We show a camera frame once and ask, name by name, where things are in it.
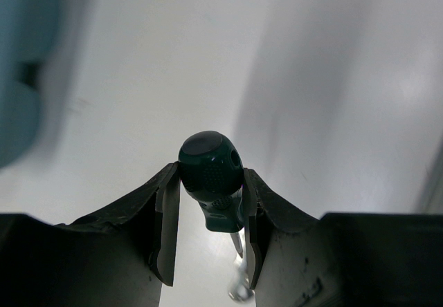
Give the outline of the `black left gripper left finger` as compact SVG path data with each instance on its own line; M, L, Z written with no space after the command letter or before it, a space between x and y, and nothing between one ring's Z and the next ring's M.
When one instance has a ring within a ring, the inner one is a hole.
M158 306L174 281L176 163L71 224L1 215L2 306Z

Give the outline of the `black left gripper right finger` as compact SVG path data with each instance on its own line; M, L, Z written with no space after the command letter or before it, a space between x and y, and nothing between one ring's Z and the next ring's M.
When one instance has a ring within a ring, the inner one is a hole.
M442 217L314 218L244 170L250 287L258 306L441 306Z

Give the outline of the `green stubby screwdriver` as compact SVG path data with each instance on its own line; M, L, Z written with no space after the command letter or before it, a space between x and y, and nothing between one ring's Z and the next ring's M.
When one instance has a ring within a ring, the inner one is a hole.
M206 229L229 234L239 257L237 276L229 288L229 297L238 303L253 297L248 288L244 243L244 169L233 143L217 131L201 131L182 144L179 155L181 182L198 202Z

